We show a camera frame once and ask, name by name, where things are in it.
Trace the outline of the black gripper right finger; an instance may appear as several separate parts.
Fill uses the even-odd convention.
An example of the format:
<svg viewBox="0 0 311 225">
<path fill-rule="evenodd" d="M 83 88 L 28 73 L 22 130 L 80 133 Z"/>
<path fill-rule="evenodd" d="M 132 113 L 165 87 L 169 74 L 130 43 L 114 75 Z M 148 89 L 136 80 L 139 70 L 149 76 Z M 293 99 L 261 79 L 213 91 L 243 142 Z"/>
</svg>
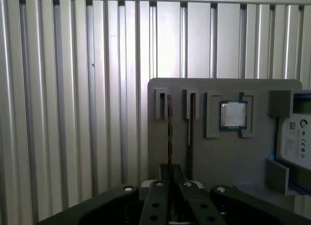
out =
<svg viewBox="0 0 311 225">
<path fill-rule="evenodd" d="M 185 210 L 197 225 L 309 225 L 310 219 L 275 206 L 236 188 L 216 185 L 209 192 L 185 180 L 180 165 L 173 177 Z"/>
</svg>

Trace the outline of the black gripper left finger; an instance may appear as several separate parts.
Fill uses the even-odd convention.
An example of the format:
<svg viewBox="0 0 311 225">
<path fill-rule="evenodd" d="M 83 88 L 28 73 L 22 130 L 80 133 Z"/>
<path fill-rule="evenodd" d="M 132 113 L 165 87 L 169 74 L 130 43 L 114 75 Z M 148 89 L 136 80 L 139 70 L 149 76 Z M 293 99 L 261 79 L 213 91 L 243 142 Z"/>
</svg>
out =
<svg viewBox="0 0 311 225">
<path fill-rule="evenodd" d="M 166 225 L 169 214 L 168 166 L 141 188 L 121 185 L 39 222 L 41 225 Z"/>
</svg>

